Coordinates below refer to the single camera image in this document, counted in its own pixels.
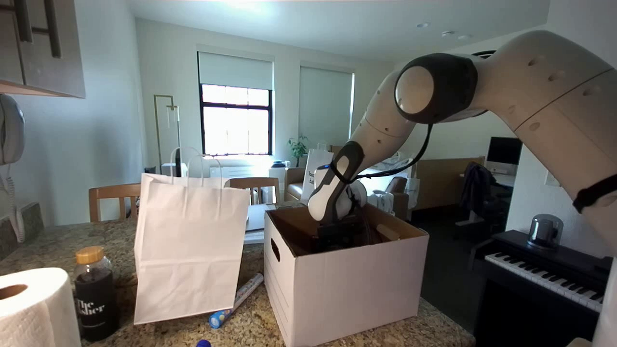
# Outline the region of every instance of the kitchen cabinet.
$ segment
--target kitchen cabinet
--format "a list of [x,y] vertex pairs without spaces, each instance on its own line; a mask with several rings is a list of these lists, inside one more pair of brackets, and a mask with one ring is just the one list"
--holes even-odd
[[0,93],[85,97],[73,0],[0,0],[0,16]]

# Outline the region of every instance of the window frame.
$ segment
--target window frame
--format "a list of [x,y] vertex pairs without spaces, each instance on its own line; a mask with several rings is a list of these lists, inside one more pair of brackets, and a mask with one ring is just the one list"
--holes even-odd
[[265,154],[255,153],[226,153],[216,154],[216,156],[271,156],[272,155],[272,90],[268,91],[268,106],[252,106],[252,105],[237,105],[237,104],[223,104],[219,102],[206,102],[204,101],[203,86],[211,85],[210,83],[199,83],[199,114],[201,115],[201,152],[208,156],[214,156],[214,154],[207,154],[205,152],[205,123],[204,123],[204,107],[219,107],[222,109],[246,109],[246,110],[264,110],[268,111],[268,152]]

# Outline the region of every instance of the small white box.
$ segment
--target small white box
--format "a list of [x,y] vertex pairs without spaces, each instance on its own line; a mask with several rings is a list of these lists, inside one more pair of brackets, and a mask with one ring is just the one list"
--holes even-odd
[[308,209],[266,213],[265,285],[287,347],[320,345],[418,314],[428,234],[371,205],[363,213],[373,229],[384,225],[400,240],[301,255],[289,240],[315,233]]

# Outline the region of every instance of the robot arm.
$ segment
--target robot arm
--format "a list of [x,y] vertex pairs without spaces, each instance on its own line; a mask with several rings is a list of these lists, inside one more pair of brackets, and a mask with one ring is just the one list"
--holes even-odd
[[[617,254],[617,71],[549,31],[530,31],[486,60],[431,54],[390,74],[373,96],[350,141],[334,158],[344,178],[392,155],[415,123],[497,114],[574,200]],[[309,199],[321,223],[346,214],[344,189],[328,169]],[[617,340],[617,261],[608,281],[594,346]]]

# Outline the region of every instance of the piano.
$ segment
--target piano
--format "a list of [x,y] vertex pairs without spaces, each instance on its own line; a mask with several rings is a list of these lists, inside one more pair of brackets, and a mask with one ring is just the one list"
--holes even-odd
[[476,314],[476,346],[567,346],[591,340],[611,258],[527,244],[510,230],[476,245],[471,271],[486,279]]

